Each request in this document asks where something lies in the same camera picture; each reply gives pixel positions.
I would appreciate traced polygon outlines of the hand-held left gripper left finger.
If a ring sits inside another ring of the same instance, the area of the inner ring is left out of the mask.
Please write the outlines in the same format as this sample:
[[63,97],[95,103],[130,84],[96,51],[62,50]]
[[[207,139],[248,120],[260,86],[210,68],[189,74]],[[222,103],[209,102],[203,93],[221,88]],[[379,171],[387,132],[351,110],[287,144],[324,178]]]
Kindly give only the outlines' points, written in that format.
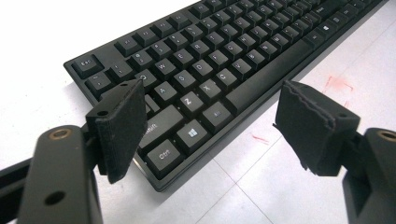
[[110,184],[123,179],[147,131],[143,81],[124,81],[86,115],[89,134],[98,140],[99,170]]

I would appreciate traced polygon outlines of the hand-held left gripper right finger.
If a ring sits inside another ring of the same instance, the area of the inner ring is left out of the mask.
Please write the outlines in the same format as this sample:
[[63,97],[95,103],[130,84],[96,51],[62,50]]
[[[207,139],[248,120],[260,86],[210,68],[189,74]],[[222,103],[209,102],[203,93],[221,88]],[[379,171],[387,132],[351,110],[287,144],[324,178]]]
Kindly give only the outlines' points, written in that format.
[[313,174],[338,175],[343,144],[353,138],[359,123],[359,116],[314,88],[283,83],[275,127]]

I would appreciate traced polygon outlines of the black computer keyboard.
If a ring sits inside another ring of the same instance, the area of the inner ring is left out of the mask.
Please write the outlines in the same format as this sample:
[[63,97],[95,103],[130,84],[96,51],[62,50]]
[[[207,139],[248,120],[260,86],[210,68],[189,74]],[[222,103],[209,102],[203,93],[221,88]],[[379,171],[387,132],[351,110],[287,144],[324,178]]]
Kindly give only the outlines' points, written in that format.
[[134,163],[163,190],[382,1],[200,0],[65,69],[93,104],[142,81]]

